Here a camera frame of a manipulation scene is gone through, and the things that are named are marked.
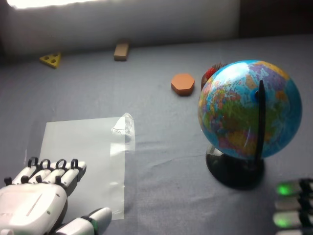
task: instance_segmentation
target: hexagonal block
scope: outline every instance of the hexagonal block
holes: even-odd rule
[[[194,86],[195,80],[188,73],[177,74],[172,80],[172,89],[179,95],[190,95]]]

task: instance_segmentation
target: ocean on globe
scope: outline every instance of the ocean on globe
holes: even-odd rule
[[[198,104],[198,118],[203,133],[218,150],[229,156],[254,159],[259,121],[259,104],[255,93],[261,79],[266,94],[262,157],[284,148],[300,126],[300,93],[287,73],[259,60],[229,64],[209,78]]]

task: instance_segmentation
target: white robotic hand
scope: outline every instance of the white robotic hand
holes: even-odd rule
[[[286,230],[276,235],[313,235],[313,179],[282,182],[277,193],[281,198],[275,202],[273,220]]]
[[[51,163],[32,157],[18,176],[0,189],[0,235],[101,235],[112,212],[101,208],[61,225],[71,195],[86,172],[86,163],[64,159]]]

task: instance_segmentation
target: transparent plastic sheet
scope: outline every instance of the transparent plastic sheet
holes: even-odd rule
[[[134,119],[127,113],[46,124],[40,160],[77,158],[87,163],[84,177],[69,197],[64,222],[101,207],[110,207],[113,219],[124,219],[125,151],[134,148]]]

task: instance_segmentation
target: triangle block with holes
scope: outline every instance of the triangle block with holes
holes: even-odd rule
[[[55,69],[59,66],[60,59],[61,59],[61,53],[59,53],[59,52],[54,53],[54,54],[50,54],[50,55],[45,55],[45,56],[39,58],[39,60],[41,62],[43,62],[46,65],[49,65]]]

